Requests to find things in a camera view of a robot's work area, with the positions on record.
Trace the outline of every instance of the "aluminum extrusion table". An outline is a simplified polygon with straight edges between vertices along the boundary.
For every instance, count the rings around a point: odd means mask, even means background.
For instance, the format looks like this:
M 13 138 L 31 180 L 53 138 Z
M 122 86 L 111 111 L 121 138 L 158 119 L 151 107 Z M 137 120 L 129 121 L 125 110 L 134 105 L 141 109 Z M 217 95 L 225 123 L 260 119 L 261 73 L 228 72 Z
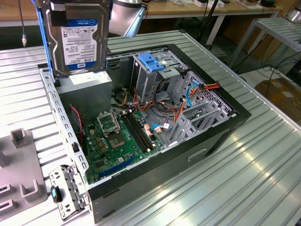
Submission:
M 260 28 L 262 31 L 250 47 L 248 53 L 251 52 L 254 48 L 256 48 L 256 46 L 263 38 L 265 33 L 268 33 L 269 35 L 273 36 L 275 39 L 278 39 L 279 41 L 281 41 L 288 47 L 294 49 L 295 51 L 301 51 L 301 24 L 294 24 L 282 17 L 254 19 L 250 24 L 248 30 L 246 31 L 245 35 L 241 39 L 236 50 L 234 51 L 229 63 L 229 67 L 232 67 L 235 63 L 236 58 L 238 57 L 240 51 L 243 49 L 246 41 L 249 39 L 255 27 Z
M 99 225 L 294 225 L 301 216 L 301 128 L 186 33 L 109 40 L 112 52 L 174 43 L 252 113 L 213 155 Z M 0 52 L 0 136 L 30 129 L 44 180 L 68 164 L 37 64 L 43 47 Z M 0 225 L 93 225 L 88 210 L 62 222 L 52 197 Z

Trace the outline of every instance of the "blue pcie slot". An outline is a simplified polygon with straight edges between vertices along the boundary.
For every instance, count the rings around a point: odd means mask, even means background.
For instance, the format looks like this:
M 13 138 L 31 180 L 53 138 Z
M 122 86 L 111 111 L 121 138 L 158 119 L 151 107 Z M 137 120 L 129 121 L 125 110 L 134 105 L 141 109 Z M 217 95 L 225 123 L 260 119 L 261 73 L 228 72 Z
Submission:
M 98 177 L 101 178 L 101 177 L 107 176 L 108 174 L 111 174 L 111 173 L 113 173 L 113 172 L 115 172 L 115 171 L 117 171 L 117 170 L 119 170 L 119 169 L 121 169 L 123 167 L 126 167 L 126 166 L 130 165 L 132 163 L 132 161 L 134 160 L 134 158 L 136 158 L 136 156 L 133 156 L 132 158 L 124 161 L 123 163 L 121 163 L 121 164 L 119 164 L 117 166 L 114 166 L 114 167 L 112 167 L 110 169 L 107 169 L 106 171 L 104 171 L 102 173 L 99 173 Z

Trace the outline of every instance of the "expansion slot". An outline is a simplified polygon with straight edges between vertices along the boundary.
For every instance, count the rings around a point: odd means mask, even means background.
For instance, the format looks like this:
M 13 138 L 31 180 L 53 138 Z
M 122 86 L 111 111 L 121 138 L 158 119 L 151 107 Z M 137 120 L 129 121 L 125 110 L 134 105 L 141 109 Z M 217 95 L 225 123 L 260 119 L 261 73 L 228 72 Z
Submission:
M 132 163 L 132 161 L 134 160 L 134 158 L 136 158 L 136 156 L 133 156 L 132 158 L 126 160 L 125 162 L 123 162 L 123 163 L 121 163 L 121 164 L 119 164 L 117 166 L 114 166 L 114 167 L 112 167 L 110 169 L 107 169 L 106 171 L 104 171 L 102 173 L 99 173 L 98 174 L 99 178 L 107 176 L 108 174 L 111 174 L 111 173 L 113 173 L 113 172 L 115 172 L 115 171 L 117 171 L 117 170 L 119 170 L 119 169 L 121 169 L 123 167 L 126 167 L 126 166 L 130 165 Z
M 141 129 L 140 125 L 137 123 L 136 119 L 131 115 L 123 115 L 122 120 L 141 148 L 142 152 L 150 151 L 153 146 Z

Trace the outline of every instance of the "cardboard box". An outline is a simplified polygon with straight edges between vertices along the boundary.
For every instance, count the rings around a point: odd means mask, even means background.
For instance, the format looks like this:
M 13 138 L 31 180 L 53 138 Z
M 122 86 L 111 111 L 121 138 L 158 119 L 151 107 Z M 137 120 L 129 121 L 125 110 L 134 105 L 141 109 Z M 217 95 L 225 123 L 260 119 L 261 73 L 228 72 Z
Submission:
M 268 80 L 262 81 L 255 89 L 265 95 Z M 301 125 L 301 88 L 284 78 L 272 79 L 267 99 L 283 111 L 288 117 Z

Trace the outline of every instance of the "white label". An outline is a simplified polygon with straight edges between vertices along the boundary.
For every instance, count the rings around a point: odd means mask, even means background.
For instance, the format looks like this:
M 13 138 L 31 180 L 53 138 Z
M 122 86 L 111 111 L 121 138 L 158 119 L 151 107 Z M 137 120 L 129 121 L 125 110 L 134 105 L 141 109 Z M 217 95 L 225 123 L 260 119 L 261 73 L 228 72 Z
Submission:
M 283 93 L 284 96 L 286 96 L 286 97 L 293 97 L 293 94 L 292 94 L 291 92 L 289 92 L 289 91 L 283 91 L 282 93 Z
M 166 128 L 166 129 L 168 129 L 169 128 L 169 124 L 168 123 L 164 123 L 163 127 Z
M 283 87 L 283 85 L 282 85 L 280 82 L 278 82 L 278 81 L 273 81 L 272 83 L 273 83 L 273 85 L 274 85 L 275 87 L 277 87 L 277 88 Z
M 72 83 L 74 85 L 78 85 L 84 82 L 88 81 L 94 81 L 94 80 L 101 80 L 101 82 L 108 82 L 108 77 L 106 76 L 106 72 L 88 72 L 88 73 L 82 73 L 82 74 L 76 74 L 69 76 Z
M 96 19 L 71 19 L 66 27 L 61 27 L 64 59 L 69 68 L 88 67 L 96 61 L 96 30 Z

